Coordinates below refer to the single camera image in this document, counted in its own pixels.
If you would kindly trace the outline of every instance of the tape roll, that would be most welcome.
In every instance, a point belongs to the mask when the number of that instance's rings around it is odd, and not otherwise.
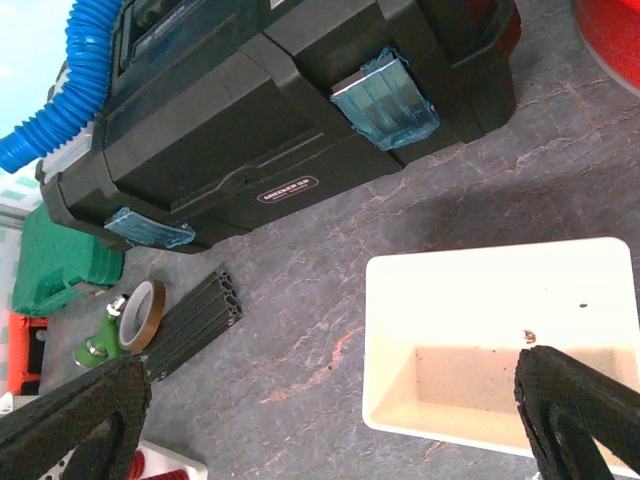
[[[164,283],[145,280],[134,290],[120,316],[118,340],[132,353],[142,352],[158,331],[167,294]]]

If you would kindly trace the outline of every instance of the white tray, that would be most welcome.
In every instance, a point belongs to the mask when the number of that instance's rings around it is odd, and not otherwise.
[[[531,456],[513,394],[530,346],[524,330],[640,391],[633,272],[620,240],[377,257],[366,284],[371,428]]]

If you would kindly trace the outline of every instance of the blue corrugated hose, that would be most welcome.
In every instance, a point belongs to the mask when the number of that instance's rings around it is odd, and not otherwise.
[[[78,0],[67,22],[62,92],[0,140],[0,167],[13,173],[75,137],[102,107],[111,75],[111,31],[122,0]]]

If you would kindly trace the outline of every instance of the gray floor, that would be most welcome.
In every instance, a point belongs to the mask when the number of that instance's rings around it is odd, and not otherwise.
[[[376,255],[613,235],[640,272],[640,101],[585,51],[568,1],[522,0],[508,125],[198,256],[136,249],[170,302],[226,265],[246,316],[153,388],[145,436],[211,478],[513,479],[533,460],[376,432],[361,418],[364,272]],[[80,374],[100,300],[51,321],[43,391]]]

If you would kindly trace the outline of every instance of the red coil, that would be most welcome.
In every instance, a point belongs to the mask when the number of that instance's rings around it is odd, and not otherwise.
[[[149,477],[145,480],[189,480],[189,475],[184,470],[176,470],[175,472],[163,473],[155,477]]]
[[[129,469],[129,476],[127,476],[127,480],[138,480],[142,477],[142,473],[144,472],[144,453],[141,450],[136,450],[135,455],[133,456],[133,463],[131,464],[131,468]]]

